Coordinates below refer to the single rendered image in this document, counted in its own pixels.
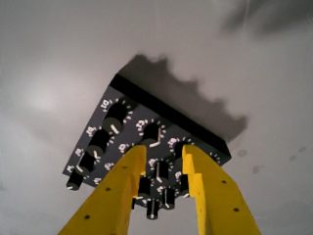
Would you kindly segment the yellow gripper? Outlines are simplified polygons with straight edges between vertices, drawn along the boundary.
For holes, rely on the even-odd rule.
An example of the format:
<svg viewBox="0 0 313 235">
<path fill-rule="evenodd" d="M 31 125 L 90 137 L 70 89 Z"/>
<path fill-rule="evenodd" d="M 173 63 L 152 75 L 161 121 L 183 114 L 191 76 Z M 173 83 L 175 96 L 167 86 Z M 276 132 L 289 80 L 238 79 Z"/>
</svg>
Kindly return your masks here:
<svg viewBox="0 0 313 235">
<path fill-rule="evenodd" d="M 57 235 L 127 235 L 146 155 L 146 146 L 131 148 Z M 196 197 L 200 235 L 261 235 L 237 183 L 203 150 L 183 146 L 183 172 Z"/>
</svg>

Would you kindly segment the black knob box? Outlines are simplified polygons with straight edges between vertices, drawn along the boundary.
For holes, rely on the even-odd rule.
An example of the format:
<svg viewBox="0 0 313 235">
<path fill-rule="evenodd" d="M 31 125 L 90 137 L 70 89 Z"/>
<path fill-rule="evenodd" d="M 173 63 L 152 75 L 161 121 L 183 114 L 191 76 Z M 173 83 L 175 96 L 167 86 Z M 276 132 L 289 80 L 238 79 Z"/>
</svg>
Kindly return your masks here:
<svg viewBox="0 0 313 235">
<path fill-rule="evenodd" d="M 96 188 L 136 145 L 145 145 L 147 155 L 131 211 L 135 204 L 144 207 L 149 220 L 158 219 L 160 209 L 173 210 L 181 195 L 190 198 L 184 145 L 199 147 L 220 167 L 232 159 L 225 140 L 116 73 L 62 172 L 69 176 L 67 188 Z"/>
</svg>

